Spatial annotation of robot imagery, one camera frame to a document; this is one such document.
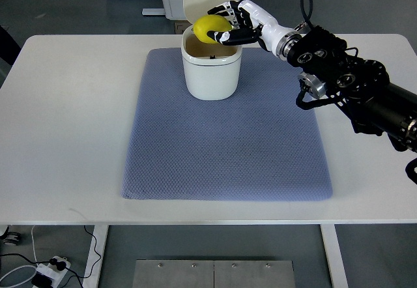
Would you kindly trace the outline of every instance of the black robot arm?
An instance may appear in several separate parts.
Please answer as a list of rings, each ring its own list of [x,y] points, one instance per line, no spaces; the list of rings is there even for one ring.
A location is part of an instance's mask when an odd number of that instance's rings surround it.
[[[335,104],[356,133],[386,132],[397,151],[417,152],[417,95],[390,83],[382,63],[358,57],[356,48],[319,26],[293,44],[287,61],[303,69],[296,99],[300,108]],[[306,93],[315,100],[304,101]],[[414,159],[406,172],[417,184],[416,167]]]

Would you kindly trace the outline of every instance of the metal plate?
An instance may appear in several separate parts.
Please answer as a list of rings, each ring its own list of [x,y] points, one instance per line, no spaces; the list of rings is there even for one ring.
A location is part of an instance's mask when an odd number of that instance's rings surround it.
[[[216,261],[215,288],[295,288],[291,261]]]
[[[137,260],[133,288],[213,288],[213,261]]]
[[[295,288],[291,261],[137,260],[133,288]]]

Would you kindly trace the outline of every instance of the gray floor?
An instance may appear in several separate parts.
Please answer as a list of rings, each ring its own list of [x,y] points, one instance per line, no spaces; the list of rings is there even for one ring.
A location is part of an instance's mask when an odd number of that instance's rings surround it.
[[[302,20],[299,0],[253,1],[282,25],[294,27]],[[416,4],[417,0],[314,0],[311,20],[333,33],[401,34],[416,51]],[[172,34],[172,21],[141,15],[142,8],[162,7],[162,0],[0,0],[0,24],[21,46],[33,35]],[[0,70],[7,73],[10,68],[0,61]],[[27,236],[28,227],[18,228]],[[346,225],[337,231],[349,287],[417,287],[415,225]],[[36,237],[47,259],[49,255],[63,254],[76,262],[74,267],[83,269],[90,238],[87,235],[85,240],[82,227],[39,227],[38,232]],[[63,241],[49,236],[55,234]],[[314,226],[112,227],[100,286],[129,287],[134,260],[140,258],[263,256],[292,259],[298,288],[329,287],[319,238]],[[31,257],[27,241],[28,238],[22,247],[16,247],[16,252]],[[0,246],[0,253],[10,251]],[[2,261],[0,276],[18,263]],[[67,287],[77,286],[73,281]]]

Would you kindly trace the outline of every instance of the yellow lemon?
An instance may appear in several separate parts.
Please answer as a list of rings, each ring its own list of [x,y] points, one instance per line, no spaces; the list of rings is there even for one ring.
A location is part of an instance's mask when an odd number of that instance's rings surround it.
[[[227,32],[232,29],[229,21],[227,21],[223,16],[218,16],[216,14],[209,14],[207,16],[202,16],[197,21],[195,21],[193,26],[193,31],[196,37],[200,42],[205,42],[206,44],[217,44],[217,42],[207,36],[208,31],[216,32]]]

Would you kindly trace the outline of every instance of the power strip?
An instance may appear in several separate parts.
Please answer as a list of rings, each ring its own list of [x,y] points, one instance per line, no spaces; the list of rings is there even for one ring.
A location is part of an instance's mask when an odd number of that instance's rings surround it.
[[[66,268],[70,268],[71,263],[69,263],[66,258],[57,256],[53,257],[51,260],[53,260],[53,264],[38,265],[36,268],[36,275],[31,282],[34,285],[32,288],[57,288],[63,280],[66,272],[68,272]]]

